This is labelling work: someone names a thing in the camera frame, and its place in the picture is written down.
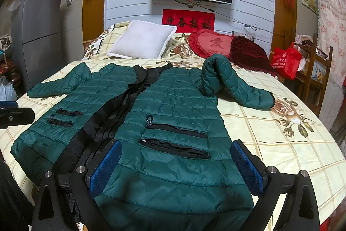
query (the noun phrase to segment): zipper pull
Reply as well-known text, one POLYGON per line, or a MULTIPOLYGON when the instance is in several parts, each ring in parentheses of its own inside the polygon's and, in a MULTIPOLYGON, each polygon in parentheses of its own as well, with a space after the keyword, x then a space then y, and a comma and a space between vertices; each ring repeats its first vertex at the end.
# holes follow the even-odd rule
POLYGON ((154 117, 152 115, 147 116, 147 124, 148 126, 151 126, 151 122, 153 121, 154 117))

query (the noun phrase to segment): refrigerator door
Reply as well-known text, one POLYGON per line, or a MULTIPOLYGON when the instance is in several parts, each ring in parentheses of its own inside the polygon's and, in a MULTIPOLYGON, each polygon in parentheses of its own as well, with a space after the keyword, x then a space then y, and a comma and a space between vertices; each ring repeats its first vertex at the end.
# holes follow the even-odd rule
POLYGON ((22 13, 23 44, 60 33, 60 0, 24 0, 22 13))
POLYGON ((28 84, 23 81, 25 92, 65 66, 60 42, 60 33, 57 33, 23 45, 28 77, 28 84))

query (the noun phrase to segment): jacket sleeve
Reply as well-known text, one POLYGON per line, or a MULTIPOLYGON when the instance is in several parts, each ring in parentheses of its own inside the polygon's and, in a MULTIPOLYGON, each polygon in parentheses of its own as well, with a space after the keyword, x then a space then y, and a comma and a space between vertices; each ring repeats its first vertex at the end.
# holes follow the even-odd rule
POLYGON ((50 97, 55 95, 70 94, 81 83, 112 71, 116 65, 109 64, 98 72, 91 73, 89 67, 82 62, 75 66, 63 79, 57 79, 52 82, 38 83, 28 91, 30 98, 50 97))
POLYGON ((211 96, 224 87, 243 106, 267 110, 275 105, 271 92, 248 85, 224 55, 214 54, 203 63, 200 90, 204 96, 211 96))

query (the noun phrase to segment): white pillow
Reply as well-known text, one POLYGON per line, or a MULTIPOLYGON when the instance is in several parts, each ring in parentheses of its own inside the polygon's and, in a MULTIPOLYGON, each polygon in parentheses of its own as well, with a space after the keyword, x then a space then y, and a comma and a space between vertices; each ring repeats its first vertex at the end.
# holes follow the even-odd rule
POLYGON ((113 43, 107 55, 120 58, 161 58, 176 30, 176 26, 132 20, 127 31, 113 43))

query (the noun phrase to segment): pink floral fabric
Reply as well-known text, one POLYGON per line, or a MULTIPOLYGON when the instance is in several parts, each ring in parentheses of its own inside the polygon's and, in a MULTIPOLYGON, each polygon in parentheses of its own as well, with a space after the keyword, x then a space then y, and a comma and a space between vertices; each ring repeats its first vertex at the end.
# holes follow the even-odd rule
POLYGON ((319 0, 318 8, 318 45, 326 54, 333 47, 330 73, 341 85, 346 77, 346 0, 319 0))

